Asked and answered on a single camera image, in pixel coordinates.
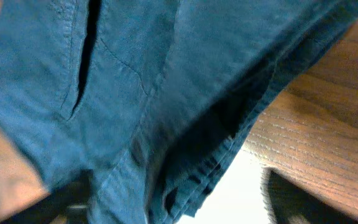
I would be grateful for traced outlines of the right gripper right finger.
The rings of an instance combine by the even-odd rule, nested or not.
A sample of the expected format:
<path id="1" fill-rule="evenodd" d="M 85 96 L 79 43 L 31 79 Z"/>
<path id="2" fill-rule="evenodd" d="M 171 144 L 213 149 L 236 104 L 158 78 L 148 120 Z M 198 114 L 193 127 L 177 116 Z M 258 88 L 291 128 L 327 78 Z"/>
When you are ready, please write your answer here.
<path id="1" fill-rule="evenodd" d="M 358 224 L 358 218 L 338 210 L 295 185 L 275 169 L 265 169 L 261 190 L 270 223 Z"/>

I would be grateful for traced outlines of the navy blue shorts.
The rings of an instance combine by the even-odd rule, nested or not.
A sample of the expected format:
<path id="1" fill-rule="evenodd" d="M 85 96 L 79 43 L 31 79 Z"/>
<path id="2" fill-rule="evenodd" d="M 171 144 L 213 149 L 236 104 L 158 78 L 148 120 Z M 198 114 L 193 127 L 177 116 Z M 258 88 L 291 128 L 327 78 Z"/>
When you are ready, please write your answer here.
<path id="1" fill-rule="evenodd" d="M 358 1 L 4 1 L 0 128 L 90 223 L 192 215 Z"/>

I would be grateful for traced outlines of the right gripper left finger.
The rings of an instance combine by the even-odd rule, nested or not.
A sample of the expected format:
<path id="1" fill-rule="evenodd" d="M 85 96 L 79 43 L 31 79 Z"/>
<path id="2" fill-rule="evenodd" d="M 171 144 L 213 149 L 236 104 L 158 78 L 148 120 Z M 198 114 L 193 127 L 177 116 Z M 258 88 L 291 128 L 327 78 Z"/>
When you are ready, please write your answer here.
<path id="1" fill-rule="evenodd" d="M 83 171 L 69 184 L 54 190 L 50 195 L 0 221 L 0 224 L 52 223 L 58 216 L 66 223 L 88 223 L 88 200 L 91 194 L 90 171 Z"/>

